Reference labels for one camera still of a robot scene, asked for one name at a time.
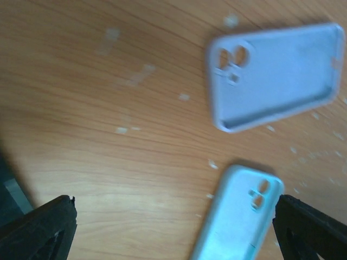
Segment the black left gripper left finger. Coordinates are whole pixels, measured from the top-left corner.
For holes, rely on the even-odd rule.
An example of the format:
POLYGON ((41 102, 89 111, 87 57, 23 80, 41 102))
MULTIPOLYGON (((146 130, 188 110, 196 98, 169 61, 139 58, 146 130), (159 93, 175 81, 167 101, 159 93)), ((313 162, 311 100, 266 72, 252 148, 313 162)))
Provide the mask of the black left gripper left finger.
POLYGON ((77 228, 75 198, 61 195, 1 227, 1 259, 67 259, 77 228))

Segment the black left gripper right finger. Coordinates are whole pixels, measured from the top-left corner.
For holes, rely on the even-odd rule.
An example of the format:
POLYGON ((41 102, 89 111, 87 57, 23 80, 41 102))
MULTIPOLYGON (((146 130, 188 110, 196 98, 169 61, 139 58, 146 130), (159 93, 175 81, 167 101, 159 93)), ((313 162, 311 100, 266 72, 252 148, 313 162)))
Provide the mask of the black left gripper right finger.
POLYGON ((280 196, 273 226, 284 259, 346 259, 346 225, 293 196, 280 196))

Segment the black smartphone blue edge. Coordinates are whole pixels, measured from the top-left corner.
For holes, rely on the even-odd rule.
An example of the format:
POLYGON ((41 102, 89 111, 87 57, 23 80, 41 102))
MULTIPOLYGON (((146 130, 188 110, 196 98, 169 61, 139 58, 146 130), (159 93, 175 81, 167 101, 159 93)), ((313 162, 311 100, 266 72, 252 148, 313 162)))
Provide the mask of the black smartphone blue edge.
POLYGON ((1 149, 1 226, 34 209, 27 195, 1 149))

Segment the light blue phone case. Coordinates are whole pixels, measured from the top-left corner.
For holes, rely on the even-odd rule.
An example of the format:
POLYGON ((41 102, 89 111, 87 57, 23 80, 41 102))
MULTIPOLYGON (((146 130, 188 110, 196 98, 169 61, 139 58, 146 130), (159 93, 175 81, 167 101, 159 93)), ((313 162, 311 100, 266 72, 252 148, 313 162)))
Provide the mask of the light blue phone case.
POLYGON ((241 165, 226 169, 190 259, 255 259, 284 189, 273 174, 241 165))

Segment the lavender phone case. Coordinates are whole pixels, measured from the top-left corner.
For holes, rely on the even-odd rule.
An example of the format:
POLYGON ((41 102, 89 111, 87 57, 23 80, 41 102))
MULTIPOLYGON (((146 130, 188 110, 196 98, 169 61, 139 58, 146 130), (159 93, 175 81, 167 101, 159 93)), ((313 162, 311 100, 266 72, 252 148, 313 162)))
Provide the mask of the lavender phone case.
POLYGON ((331 102, 344 47, 336 23, 215 38, 205 55, 214 126, 237 133, 331 102))

